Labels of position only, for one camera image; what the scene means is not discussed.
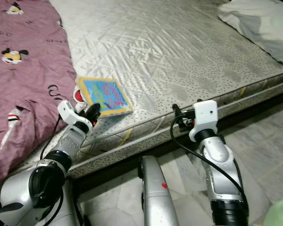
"pink blanket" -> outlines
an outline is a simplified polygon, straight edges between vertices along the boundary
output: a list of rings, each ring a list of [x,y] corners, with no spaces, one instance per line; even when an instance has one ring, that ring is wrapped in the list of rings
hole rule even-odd
[[[51,136],[74,86],[66,32],[49,1],[0,0],[0,183]]]

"pillow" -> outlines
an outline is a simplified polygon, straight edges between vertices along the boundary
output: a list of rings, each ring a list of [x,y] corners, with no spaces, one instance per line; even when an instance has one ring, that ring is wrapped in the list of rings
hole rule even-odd
[[[269,209],[263,226],[283,226],[283,200],[276,202]]]
[[[283,2],[232,0],[218,8],[221,20],[283,63]]]

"colorful book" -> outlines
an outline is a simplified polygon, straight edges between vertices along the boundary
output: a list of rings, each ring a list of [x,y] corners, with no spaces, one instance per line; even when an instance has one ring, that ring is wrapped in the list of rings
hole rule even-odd
[[[76,83],[89,105],[94,103],[100,104],[102,117],[125,114],[133,111],[121,86],[115,79],[79,77]]]

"bed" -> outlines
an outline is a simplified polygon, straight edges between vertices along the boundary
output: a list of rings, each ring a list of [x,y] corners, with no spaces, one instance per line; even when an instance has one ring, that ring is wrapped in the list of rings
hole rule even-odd
[[[69,178],[170,140],[173,103],[188,109],[213,99],[224,118],[283,93],[283,64],[218,18],[225,0],[50,2],[62,18],[77,76],[117,79],[134,108],[98,121]],[[31,167],[43,147],[12,173]]]

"floor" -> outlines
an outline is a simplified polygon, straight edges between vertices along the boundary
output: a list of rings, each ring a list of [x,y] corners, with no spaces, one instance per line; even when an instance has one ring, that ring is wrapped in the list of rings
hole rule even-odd
[[[283,103],[223,131],[243,177],[250,222],[262,224],[283,199]],[[174,150],[158,159],[181,226],[211,226],[204,172],[199,161]],[[142,181],[132,170],[83,193],[79,201],[92,226],[143,226]]]

